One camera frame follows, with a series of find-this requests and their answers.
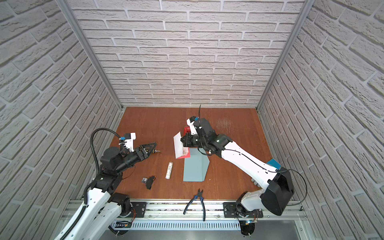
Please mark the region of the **white glue stick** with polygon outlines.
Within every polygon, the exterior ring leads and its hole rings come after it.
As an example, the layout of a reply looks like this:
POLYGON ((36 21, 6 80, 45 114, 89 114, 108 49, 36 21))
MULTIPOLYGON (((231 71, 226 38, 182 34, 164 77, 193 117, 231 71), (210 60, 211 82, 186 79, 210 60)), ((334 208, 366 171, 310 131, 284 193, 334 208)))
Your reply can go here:
POLYGON ((165 177, 167 180, 171 178, 172 169, 173 169, 173 162, 169 162, 167 167, 166 177, 165 177))

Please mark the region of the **aluminium frame rail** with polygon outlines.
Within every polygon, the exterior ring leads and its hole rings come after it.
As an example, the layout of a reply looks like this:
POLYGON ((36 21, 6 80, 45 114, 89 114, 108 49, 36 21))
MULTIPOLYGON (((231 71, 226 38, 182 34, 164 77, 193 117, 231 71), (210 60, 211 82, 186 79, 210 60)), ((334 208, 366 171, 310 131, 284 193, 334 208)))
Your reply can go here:
MULTIPOLYGON (((194 201, 185 211, 185 207, 189 200, 162 200, 162 199, 132 199, 131 202, 146 202, 146 213, 144 218, 120 218, 118 220, 130 221, 134 220, 181 220, 181 221, 201 221, 203 219, 203 207, 200 200, 194 201)), ((204 200, 206 209, 206 220, 307 220, 307 214, 304 209, 297 206, 288 206, 285 208, 282 215, 277 216, 272 214, 265 208, 262 208, 264 217, 261 219, 253 218, 225 218, 224 217, 224 202, 236 202, 234 200, 204 200)))

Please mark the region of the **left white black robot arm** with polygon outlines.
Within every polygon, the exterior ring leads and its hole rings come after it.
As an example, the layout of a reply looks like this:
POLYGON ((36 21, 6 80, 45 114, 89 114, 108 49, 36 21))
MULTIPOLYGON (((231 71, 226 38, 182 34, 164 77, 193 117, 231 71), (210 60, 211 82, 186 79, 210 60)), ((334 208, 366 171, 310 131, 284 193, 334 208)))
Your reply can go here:
POLYGON ((119 139, 119 146, 109 147, 100 159, 95 158, 97 175, 85 187, 83 203, 57 235, 58 240, 98 240, 115 219, 135 214, 130 197, 116 190, 123 180, 123 172, 156 153, 157 143, 134 148, 135 133, 121 137, 111 129, 96 129, 90 137, 93 155, 96 153, 94 136, 100 131, 114 134, 119 139))

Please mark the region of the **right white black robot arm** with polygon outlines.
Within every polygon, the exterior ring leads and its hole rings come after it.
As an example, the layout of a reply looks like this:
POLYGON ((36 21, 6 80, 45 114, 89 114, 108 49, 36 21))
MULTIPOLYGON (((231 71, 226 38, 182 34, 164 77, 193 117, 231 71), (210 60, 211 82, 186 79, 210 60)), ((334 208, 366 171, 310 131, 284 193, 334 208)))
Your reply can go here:
POLYGON ((236 201, 235 214, 246 217, 253 211, 265 208, 281 216, 295 193, 291 169, 276 168, 264 163, 242 149, 224 134, 217 134, 208 120, 200 116, 187 119, 190 132, 181 138, 187 148, 196 148, 202 155, 216 155, 249 175, 259 186, 258 191, 244 192, 236 201))

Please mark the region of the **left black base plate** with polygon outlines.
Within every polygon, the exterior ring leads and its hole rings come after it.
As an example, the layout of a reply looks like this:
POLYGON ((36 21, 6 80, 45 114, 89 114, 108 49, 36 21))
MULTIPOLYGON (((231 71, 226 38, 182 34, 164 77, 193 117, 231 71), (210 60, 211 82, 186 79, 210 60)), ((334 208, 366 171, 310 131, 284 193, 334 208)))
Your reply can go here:
POLYGON ((131 202, 130 211, 127 213, 122 213, 120 218, 144 218, 146 213, 146 202, 131 202))

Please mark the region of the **pink white letter card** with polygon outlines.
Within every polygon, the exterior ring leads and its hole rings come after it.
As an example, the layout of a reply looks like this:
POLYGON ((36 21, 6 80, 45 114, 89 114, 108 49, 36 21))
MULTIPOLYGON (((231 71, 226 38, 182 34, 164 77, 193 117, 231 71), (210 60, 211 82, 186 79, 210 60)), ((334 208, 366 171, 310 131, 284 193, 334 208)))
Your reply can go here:
POLYGON ((174 137, 174 149, 175 149, 175 158, 176 159, 185 159, 190 158, 191 153, 190 149, 188 147, 184 147, 182 141, 181 141, 181 132, 178 132, 174 137))

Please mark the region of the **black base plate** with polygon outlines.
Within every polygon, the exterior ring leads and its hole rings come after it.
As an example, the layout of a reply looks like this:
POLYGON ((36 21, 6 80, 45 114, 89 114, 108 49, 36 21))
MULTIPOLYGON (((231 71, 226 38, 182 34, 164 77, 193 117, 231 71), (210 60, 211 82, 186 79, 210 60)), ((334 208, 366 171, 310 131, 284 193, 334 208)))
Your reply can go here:
POLYGON ((120 218, 144 218, 146 213, 146 202, 131 202, 130 211, 127 213, 122 213, 120 218))
POLYGON ((262 209, 256 209, 253 211, 248 211, 242 207, 239 203, 236 202, 224 202, 223 211, 225 218, 253 218, 261 219, 264 217, 262 209))

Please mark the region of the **red black pipe wrench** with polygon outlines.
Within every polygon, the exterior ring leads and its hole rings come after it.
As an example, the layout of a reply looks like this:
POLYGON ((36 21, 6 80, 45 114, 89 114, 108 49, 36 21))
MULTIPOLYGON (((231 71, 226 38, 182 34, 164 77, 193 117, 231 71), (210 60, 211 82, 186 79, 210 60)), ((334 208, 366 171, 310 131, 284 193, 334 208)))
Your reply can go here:
POLYGON ((184 135, 186 135, 187 133, 190 133, 190 132, 191 132, 190 127, 184 127, 184 135))

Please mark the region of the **small black clip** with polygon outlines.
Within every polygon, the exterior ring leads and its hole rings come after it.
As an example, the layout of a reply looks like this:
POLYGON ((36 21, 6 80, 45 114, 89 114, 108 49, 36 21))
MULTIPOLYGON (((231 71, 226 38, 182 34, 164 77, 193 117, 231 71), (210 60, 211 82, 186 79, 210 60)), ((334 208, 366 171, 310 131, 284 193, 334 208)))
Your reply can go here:
POLYGON ((151 176, 149 178, 143 178, 142 183, 146 185, 147 190, 151 190, 155 180, 156 180, 156 176, 151 176))

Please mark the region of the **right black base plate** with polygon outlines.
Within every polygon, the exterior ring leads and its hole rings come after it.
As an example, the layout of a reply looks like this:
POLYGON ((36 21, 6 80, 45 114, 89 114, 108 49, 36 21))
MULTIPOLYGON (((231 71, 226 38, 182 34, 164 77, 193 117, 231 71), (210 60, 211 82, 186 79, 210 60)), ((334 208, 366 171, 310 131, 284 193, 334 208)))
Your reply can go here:
POLYGON ((261 219, 264 217, 262 209, 256 209, 253 211, 248 211, 242 207, 239 203, 236 202, 224 202, 223 211, 225 218, 253 218, 261 219))

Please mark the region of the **grey blue work glove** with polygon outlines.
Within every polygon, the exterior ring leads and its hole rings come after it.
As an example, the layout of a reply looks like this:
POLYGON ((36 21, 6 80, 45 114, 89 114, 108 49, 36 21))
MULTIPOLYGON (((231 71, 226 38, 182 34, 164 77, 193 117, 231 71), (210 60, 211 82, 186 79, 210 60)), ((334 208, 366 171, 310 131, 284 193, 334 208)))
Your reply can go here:
MULTIPOLYGON (((274 168, 276 168, 277 170, 280 170, 281 169, 281 165, 274 159, 271 159, 267 162, 267 165, 270 165, 274 168)), ((257 187, 261 187, 260 184, 258 184, 254 179, 251 179, 252 183, 257 186, 257 187)))

